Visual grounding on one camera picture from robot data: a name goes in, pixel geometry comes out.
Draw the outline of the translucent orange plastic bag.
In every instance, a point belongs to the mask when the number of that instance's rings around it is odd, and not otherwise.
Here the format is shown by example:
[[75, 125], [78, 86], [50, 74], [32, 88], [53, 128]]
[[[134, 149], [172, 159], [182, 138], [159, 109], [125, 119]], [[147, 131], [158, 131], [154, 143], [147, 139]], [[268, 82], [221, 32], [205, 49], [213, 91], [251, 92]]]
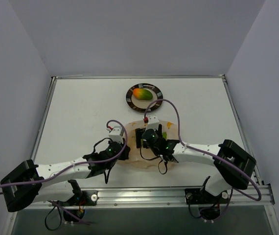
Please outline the translucent orange plastic bag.
[[[178, 140], [178, 126], [172, 122], [160, 120], [162, 125], [162, 133], [167, 133], [166, 139]], [[119, 165], [132, 166], [138, 169], [149, 169], [157, 167], [160, 162], [160, 158], [147, 161], [147, 159], [152, 159], [156, 157], [150, 149], [144, 147], [137, 149], [135, 141], [135, 129], [145, 128], [146, 124], [142, 121], [133, 121], [125, 125], [125, 129], [128, 134], [127, 146], [130, 147], [129, 159], [128, 160], [118, 160]]]

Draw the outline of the orange green fake mango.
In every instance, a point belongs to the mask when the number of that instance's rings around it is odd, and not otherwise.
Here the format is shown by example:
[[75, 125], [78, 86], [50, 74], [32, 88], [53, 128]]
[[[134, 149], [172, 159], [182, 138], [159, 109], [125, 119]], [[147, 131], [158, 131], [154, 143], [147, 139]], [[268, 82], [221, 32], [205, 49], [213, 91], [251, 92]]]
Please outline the orange green fake mango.
[[138, 100], [152, 100], [152, 93], [144, 88], [135, 88], [133, 90], [133, 96]]

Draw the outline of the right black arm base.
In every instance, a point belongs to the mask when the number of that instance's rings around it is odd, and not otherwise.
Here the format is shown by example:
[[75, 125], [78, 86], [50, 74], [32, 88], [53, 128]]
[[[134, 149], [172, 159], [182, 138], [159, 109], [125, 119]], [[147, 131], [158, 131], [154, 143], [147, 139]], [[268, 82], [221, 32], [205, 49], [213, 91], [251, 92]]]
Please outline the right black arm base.
[[[228, 194], [227, 191], [221, 192], [217, 196], [212, 196], [205, 191], [205, 186], [207, 185], [210, 177], [208, 176], [203, 182], [200, 188], [186, 188], [185, 189], [185, 199], [188, 205], [188, 212], [190, 216], [194, 219], [203, 219], [205, 223], [213, 224], [218, 220], [228, 209], [232, 195]], [[198, 207], [198, 215], [194, 215], [191, 210], [192, 205], [210, 205]]]

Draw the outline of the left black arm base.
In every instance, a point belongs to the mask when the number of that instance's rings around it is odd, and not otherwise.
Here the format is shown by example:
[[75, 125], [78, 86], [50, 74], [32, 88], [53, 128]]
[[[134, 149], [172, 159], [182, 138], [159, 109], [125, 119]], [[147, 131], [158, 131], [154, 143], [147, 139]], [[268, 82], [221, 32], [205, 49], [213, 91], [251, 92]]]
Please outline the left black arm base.
[[67, 209], [67, 211], [73, 214], [75, 218], [62, 210], [63, 220], [69, 223], [82, 223], [83, 217], [86, 213], [84, 207], [97, 205], [97, 190], [82, 190], [76, 180], [68, 180], [61, 184], [61, 186], [65, 188], [67, 194], [61, 199], [56, 200], [55, 203], [61, 207], [78, 207], [77, 209]]

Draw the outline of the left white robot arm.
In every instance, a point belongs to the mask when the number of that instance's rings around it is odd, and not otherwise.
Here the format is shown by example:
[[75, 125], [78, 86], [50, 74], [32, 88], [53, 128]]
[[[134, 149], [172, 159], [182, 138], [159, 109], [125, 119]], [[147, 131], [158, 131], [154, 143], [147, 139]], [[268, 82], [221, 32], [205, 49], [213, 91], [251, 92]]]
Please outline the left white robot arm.
[[77, 179], [88, 179], [108, 172], [118, 160], [129, 158], [126, 142], [109, 140], [108, 147], [82, 158], [59, 164], [35, 164], [26, 160], [1, 181], [9, 212], [17, 212], [39, 201], [62, 201], [77, 205], [82, 198]]

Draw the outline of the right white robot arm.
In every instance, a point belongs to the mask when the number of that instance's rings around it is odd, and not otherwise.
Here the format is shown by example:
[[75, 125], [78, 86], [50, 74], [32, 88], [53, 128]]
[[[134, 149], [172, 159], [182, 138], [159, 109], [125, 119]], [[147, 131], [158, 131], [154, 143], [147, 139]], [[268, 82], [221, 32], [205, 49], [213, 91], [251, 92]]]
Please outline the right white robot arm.
[[221, 144], [190, 144], [180, 139], [165, 139], [162, 126], [157, 129], [140, 128], [135, 130], [137, 148], [150, 149], [155, 157], [167, 167], [172, 163], [198, 163], [216, 167], [218, 173], [205, 179], [200, 190], [201, 198], [213, 201], [222, 192], [236, 189], [244, 191], [251, 183], [256, 160], [232, 140]]

